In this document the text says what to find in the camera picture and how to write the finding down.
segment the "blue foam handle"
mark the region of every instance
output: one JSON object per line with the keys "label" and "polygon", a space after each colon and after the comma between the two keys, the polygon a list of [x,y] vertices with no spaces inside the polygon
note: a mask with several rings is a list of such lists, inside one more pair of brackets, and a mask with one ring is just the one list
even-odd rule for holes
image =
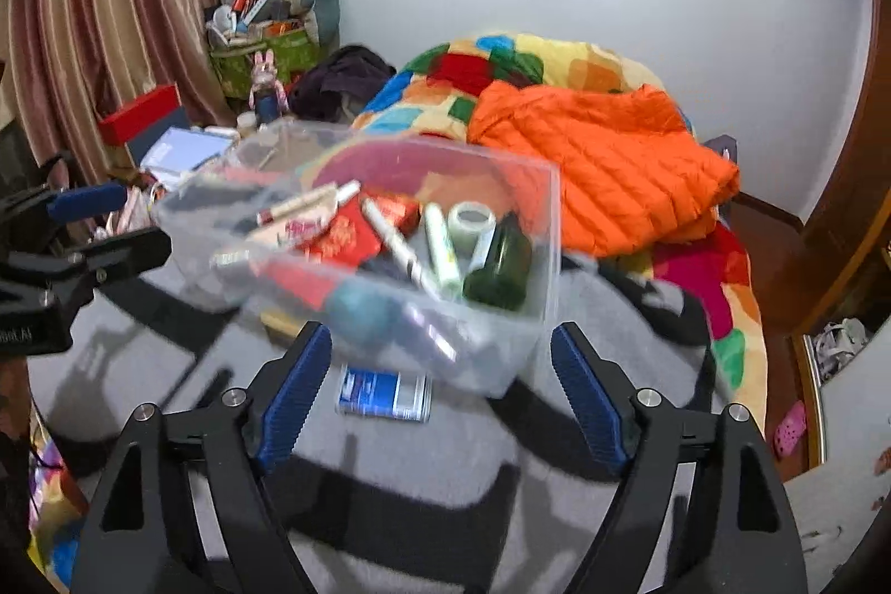
{"label": "blue foam handle", "polygon": [[331,332],[322,325],[315,330],[263,413],[260,447],[254,458],[267,474],[291,456],[329,367]]}
{"label": "blue foam handle", "polygon": [[618,477],[631,460],[623,443],[621,416],[585,355],[562,326],[551,335],[551,365],[576,414],[591,456]]}
{"label": "blue foam handle", "polygon": [[119,210],[126,204],[126,187],[115,182],[81,186],[60,192],[46,206],[50,219],[60,225]]}

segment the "pink rabbit toy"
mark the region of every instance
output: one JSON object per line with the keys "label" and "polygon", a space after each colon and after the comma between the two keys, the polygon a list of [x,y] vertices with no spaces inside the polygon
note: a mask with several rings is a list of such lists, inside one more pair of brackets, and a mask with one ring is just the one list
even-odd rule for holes
{"label": "pink rabbit toy", "polygon": [[255,96],[271,97],[273,94],[277,98],[278,115],[282,115],[288,111],[288,97],[284,93],[284,86],[278,80],[275,70],[275,54],[273,50],[266,51],[266,57],[259,51],[254,54],[254,68],[251,70],[251,97],[248,98],[248,104],[251,109],[255,108]]}

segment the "bottle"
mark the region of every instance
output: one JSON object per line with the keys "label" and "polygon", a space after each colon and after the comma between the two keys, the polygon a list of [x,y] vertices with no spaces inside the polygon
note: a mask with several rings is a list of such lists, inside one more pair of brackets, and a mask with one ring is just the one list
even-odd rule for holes
{"label": "bottle", "polygon": [[517,213],[509,213],[491,231],[480,235],[464,280],[464,297],[483,305],[518,311],[526,302],[532,243],[520,229]]}

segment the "clear plastic box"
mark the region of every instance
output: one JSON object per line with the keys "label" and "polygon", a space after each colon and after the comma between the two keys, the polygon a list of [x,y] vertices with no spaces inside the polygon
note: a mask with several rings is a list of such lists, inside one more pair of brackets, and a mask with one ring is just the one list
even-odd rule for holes
{"label": "clear plastic box", "polygon": [[[315,186],[351,180],[438,202],[446,214],[465,200],[496,215],[518,213],[533,243],[521,310],[435,300],[392,271],[315,262],[246,240],[257,212]],[[560,178],[554,165],[536,159],[431,137],[279,120],[205,165],[155,204],[153,217],[173,241],[174,260],[205,296],[220,306],[252,297],[251,308],[320,320],[331,327],[336,349],[357,365],[427,373],[500,397],[555,324]],[[429,264],[422,228],[410,244]],[[460,260],[462,271],[467,263]],[[307,303],[306,291],[322,287],[336,293],[321,308]]]}

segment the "wooden floor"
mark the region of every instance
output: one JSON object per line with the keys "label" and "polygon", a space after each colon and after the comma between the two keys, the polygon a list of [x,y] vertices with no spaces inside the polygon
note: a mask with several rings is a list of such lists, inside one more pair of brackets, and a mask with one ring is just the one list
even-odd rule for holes
{"label": "wooden floor", "polygon": [[[730,222],[733,231],[748,250],[752,263],[752,288],[761,303],[767,297],[772,277],[787,258],[800,249],[799,233],[791,225],[761,211],[732,203]],[[795,401],[802,398],[799,368],[787,336],[793,321],[782,305],[761,306],[767,346],[767,418],[766,434],[770,441],[774,430]],[[783,481],[807,470],[807,445],[802,439],[787,459],[777,461]]]}

